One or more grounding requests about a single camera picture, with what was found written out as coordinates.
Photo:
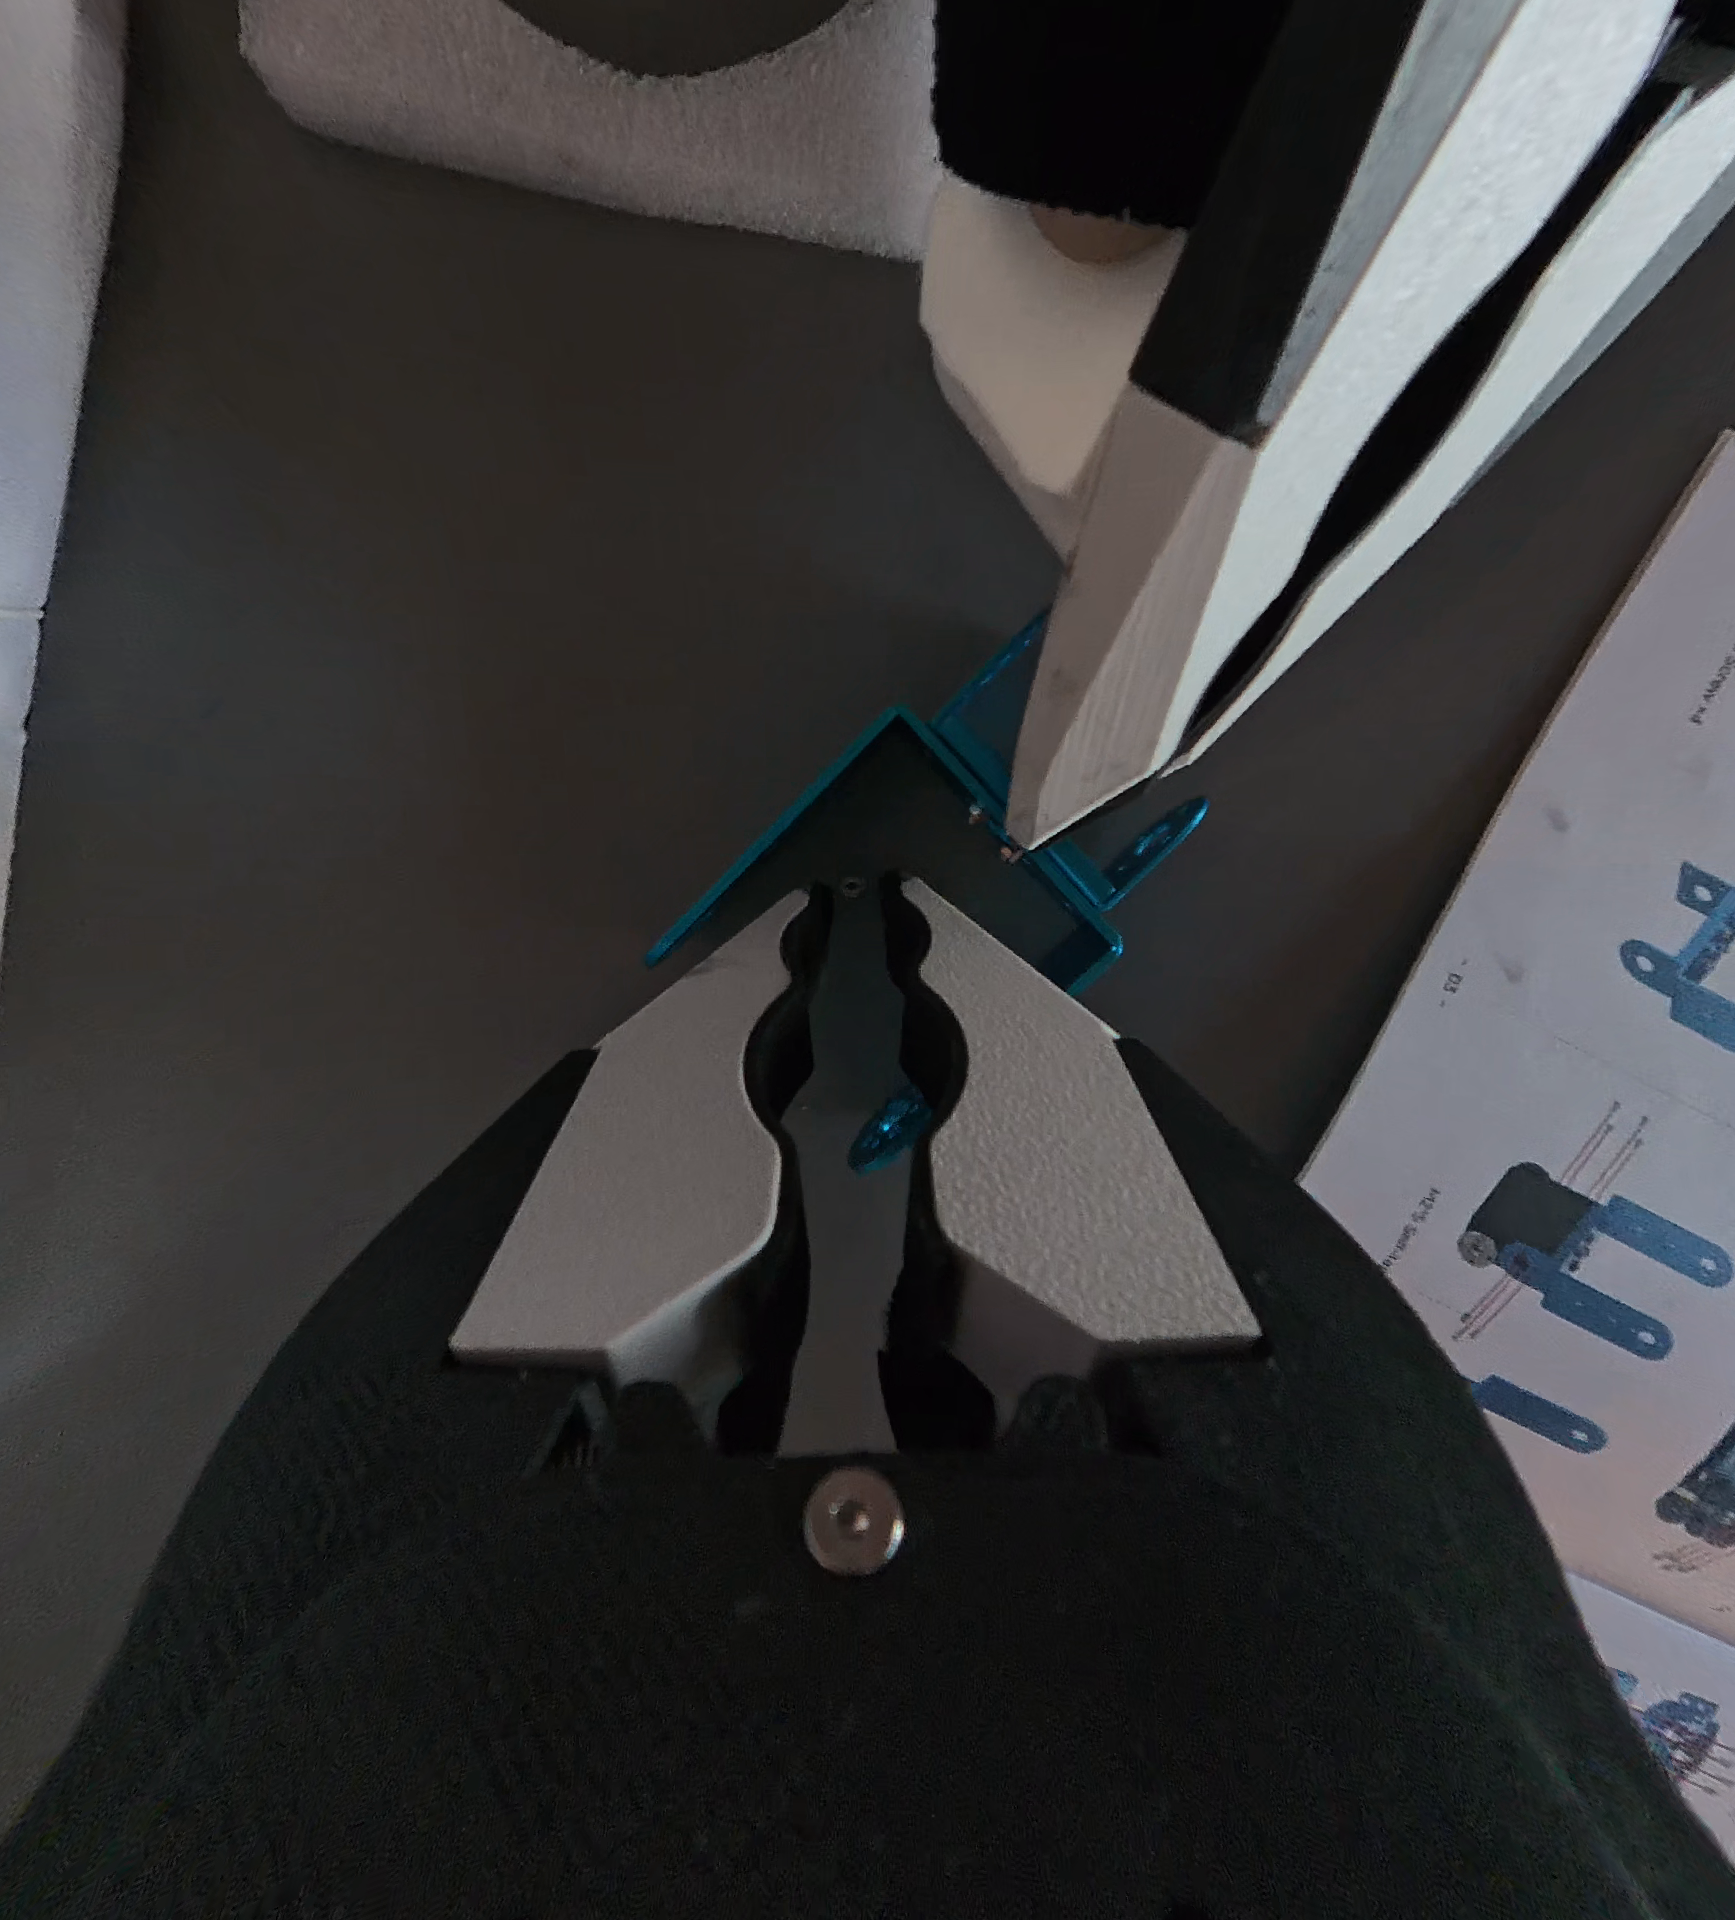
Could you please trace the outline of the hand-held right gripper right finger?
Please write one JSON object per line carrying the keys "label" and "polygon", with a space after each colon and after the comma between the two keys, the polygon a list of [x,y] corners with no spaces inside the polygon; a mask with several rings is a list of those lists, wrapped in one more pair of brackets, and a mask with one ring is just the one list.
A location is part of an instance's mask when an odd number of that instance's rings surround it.
{"label": "hand-held right gripper right finger", "polygon": [[916,876],[882,886],[926,1121],[880,1380],[1018,1401],[1114,1362],[1244,1354],[1262,1325],[1118,1034]]}

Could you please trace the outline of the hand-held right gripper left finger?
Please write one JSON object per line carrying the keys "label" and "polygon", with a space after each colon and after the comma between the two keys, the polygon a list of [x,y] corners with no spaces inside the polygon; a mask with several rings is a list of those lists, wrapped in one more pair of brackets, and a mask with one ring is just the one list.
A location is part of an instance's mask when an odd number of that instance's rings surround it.
{"label": "hand-held right gripper left finger", "polygon": [[453,1357],[784,1401],[812,1292],[786,1117],[832,922],[790,890],[593,1048]]}

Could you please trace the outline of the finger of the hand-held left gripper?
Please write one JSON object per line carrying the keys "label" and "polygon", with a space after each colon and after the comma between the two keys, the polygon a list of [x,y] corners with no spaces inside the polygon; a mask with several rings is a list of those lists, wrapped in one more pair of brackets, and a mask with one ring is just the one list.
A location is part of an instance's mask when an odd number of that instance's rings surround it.
{"label": "finger of the hand-held left gripper", "polygon": [[1735,162],[1735,58],[1664,58],[1534,238],[1432,350],[1334,491],[1290,581],[1200,705],[1232,728],[1498,455]]}
{"label": "finger of the hand-held left gripper", "polygon": [[1120,393],[1014,753],[1028,848],[1156,777],[1676,4],[1290,4]]}

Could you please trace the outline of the blue metal bracket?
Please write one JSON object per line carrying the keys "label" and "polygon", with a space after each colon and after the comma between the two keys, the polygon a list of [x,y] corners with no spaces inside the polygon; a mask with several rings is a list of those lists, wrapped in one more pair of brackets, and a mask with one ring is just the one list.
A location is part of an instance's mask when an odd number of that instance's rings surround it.
{"label": "blue metal bracket", "polygon": [[832,758],[645,956],[658,968],[750,915],[766,893],[822,885],[838,900],[880,890],[888,873],[948,897],[1048,983],[1084,994],[1120,964],[1114,912],[1208,817],[1192,796],[1094,853],[1068,831],[1020,846],[1006,812],[1014,753],[1040,663],[1046,615],[924,717],[896,705]]}

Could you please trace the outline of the person's left hand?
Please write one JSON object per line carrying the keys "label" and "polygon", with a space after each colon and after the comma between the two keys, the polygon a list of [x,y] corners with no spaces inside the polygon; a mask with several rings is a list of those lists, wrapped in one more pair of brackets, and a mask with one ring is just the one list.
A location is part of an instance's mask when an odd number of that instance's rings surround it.
{"label": "person's left hand", "polygon": [[1130,264],[1172,238],[1166,227],[1054,205],[1030,205],[1028,214],[1056,255],[1084,268]]}

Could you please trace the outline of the open instruction booklet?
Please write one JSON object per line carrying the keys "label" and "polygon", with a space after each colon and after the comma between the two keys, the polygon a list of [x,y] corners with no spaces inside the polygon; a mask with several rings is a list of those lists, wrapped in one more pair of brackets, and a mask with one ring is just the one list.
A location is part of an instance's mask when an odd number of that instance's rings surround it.
{"label": "open instruction booklet", "polygon": [[1510,787],[1306,1188],[1486,1413],[1735,1869],[1735,433]]}

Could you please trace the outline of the white foam with round hole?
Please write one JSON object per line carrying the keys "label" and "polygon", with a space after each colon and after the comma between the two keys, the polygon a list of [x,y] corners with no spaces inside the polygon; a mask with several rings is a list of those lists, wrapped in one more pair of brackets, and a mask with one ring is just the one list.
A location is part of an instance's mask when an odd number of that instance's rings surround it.
{"label": "white foam with round hole", "polygon": [[704,229],[916,260],[940,181],[932,7],[599,52],[525,4],[245,3],[241,48],[305,131]]}

